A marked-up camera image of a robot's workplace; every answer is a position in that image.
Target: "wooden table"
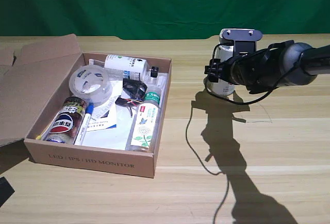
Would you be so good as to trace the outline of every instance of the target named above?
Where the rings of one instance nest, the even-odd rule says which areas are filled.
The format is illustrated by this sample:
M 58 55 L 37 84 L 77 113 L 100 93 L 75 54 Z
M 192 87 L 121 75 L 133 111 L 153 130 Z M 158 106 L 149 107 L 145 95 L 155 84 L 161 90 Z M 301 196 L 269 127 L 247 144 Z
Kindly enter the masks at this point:
M 0 49 L 43 39 L 0 37 Z M 15 189 L 0 208 L 0 223 L 330 223 L 330 75 L 237 107 L 203 92 L 204 65 L 217 36 L 78 39 L 83 51 L 173 59 L 156 176 L 34 164 L 15 143 L 0 149 L 0 173 Z M 290 39 L 330 44 L 328 34 L 267 35 L 258 49 Z M 244 101 L 256 98 L 243 86 L 236 92 Z M 188 146 L 192 107 L 191 147 L 209 171 L 227 175 L 207 172 Z

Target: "black bottle cap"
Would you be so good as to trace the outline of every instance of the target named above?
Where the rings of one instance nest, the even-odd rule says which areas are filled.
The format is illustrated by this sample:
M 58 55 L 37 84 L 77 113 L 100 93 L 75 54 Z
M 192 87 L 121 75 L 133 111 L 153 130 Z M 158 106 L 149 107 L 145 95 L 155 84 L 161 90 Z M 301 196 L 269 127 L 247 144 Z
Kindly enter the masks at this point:
M 150 76 L 152 78 L 157 78 L 157 76 L 158 76 L 158 70 L 159 70 L 158 67 L 151 67 Z

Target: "pepsi can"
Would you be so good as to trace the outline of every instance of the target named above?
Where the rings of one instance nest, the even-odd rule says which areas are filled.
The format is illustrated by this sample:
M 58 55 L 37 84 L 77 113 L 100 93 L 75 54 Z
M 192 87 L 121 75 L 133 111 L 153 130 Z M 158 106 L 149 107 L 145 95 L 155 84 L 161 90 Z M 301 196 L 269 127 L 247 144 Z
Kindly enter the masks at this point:
M 87 102 L 78 97 L 69 97 L 57 115 L 46 141 L 74 144 L 86 113 Z

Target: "marker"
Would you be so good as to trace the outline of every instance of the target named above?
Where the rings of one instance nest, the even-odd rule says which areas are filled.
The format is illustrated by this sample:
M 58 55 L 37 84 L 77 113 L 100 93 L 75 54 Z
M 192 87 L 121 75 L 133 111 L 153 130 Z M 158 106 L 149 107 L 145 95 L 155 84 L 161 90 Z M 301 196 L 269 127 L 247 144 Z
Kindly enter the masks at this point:
M 87 109 L 86 109 L 86 114 L 85 114 L 84 119 L 82 120 L 83 122 L 81 123 L 76 141 L 74 142 L 74 145 L 81 146 L 83 144 L 82 141 L 84 140 L 84 137 L 86 135 L 86 131 L 87 131 L 87 128 L 88 128 L 89 121 L 91 120 L 93 110 L 94 110 L 94 105 L 89 104 Z

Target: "open cardboard box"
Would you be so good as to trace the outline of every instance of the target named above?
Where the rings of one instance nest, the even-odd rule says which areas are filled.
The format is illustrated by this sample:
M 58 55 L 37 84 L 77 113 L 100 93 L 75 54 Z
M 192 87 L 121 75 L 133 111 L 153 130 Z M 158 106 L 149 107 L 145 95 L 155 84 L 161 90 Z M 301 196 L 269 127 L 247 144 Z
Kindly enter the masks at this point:
M 8 47 L 0 50 L 0 81 L 14 64 L 14 49 Z
M 74 34 L 24 46 L 0 83 L 0 146 L 24 139 L 36 163 L 153 178 L 170 87 L 171 60 L 167 58 L 138 56 L 168 73 L 153 152 L 35 140 L 71 95 L 71 74 L 90 58 L 104 61 L 106 56 L 82 53 Z

